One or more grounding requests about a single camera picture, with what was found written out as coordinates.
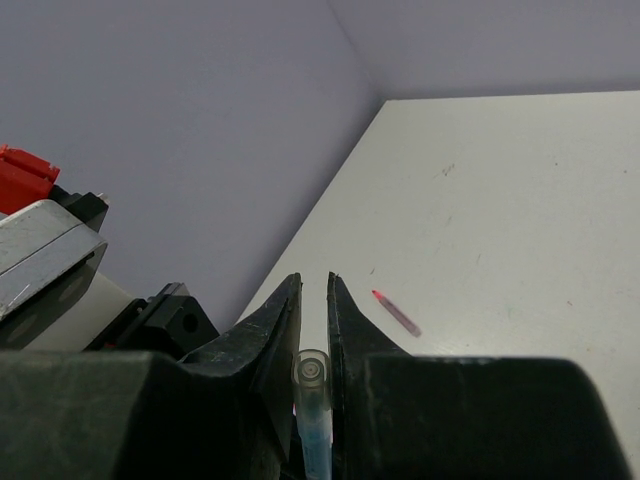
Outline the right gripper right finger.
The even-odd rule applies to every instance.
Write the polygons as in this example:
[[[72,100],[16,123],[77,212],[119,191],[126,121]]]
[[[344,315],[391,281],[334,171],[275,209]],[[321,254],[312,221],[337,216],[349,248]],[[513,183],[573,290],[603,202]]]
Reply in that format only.
[[[327,283],[338,479],[626,479],[599,393],[565,359],[413,356]]]

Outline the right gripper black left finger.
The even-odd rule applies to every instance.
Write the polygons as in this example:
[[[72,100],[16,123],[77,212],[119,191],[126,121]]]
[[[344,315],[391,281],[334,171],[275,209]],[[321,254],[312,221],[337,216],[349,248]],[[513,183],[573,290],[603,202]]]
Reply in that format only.
[[[275,479],[288,459],[302,281],[181,360],[6,352],[5,479]]]

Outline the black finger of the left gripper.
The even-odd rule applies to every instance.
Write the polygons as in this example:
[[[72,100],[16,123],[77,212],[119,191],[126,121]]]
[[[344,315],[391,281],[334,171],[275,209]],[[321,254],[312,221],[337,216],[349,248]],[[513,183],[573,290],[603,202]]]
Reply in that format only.
[[[186,285],[174,282],[152,297],[131,301],[86,349],[154,351],[180,360],[218,337]]]

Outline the blue pen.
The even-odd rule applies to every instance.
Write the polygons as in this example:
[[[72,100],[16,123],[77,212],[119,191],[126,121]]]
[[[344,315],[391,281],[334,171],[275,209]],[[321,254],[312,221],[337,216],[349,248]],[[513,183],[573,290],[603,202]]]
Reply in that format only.
[[[305,476],[307,479],[331,479],[329,357],[320,350],[300,351],[293,364],[292,382]]]

